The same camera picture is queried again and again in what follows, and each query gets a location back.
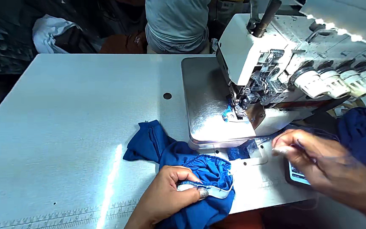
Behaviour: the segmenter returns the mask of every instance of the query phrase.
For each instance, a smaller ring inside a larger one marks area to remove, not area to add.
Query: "person's back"
[[[156,53],[200,53],[208,45],[209,2],[146,0],[146,38],[150,49]]]

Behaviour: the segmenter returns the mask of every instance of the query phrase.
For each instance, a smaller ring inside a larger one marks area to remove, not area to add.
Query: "measuring ruler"
[[[131,216],[139,199],[109,205],[106,221]],[[98,222],[101,206],[85,207],[0,223],[0,229],[62,229]]]

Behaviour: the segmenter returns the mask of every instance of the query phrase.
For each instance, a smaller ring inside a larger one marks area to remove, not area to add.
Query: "white table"
[[[0,105],[0,228],[124,227],[158,170],[122,160],[126,145],[155,119],[188,140],[180,62],[193,56],[38,55]],[[315,195],[269,157],[233,168],[232,213]]]

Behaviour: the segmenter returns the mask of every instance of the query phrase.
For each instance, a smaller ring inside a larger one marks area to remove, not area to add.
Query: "silver nail polish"
[[[279,154],[279,155],[285,155],[287,154],[287,150],[285,149],[272,149],[273,153]]]
[[[204,200],[208,195],[208,190],[205,188],[198,188],[198,191],[200,192],[200,200]]]

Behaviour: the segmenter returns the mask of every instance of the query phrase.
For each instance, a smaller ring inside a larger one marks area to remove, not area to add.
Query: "phone screen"
[[[289,162],[289,174],[290,174],[290,179],[292,179],[293,181],[303,183],[306,185],[310,185],[308,180],[305,178],[305,175],[302,174],[301,171],[299,171],[295,167],[293,167],[293,165],[290,164],[290,162]]]

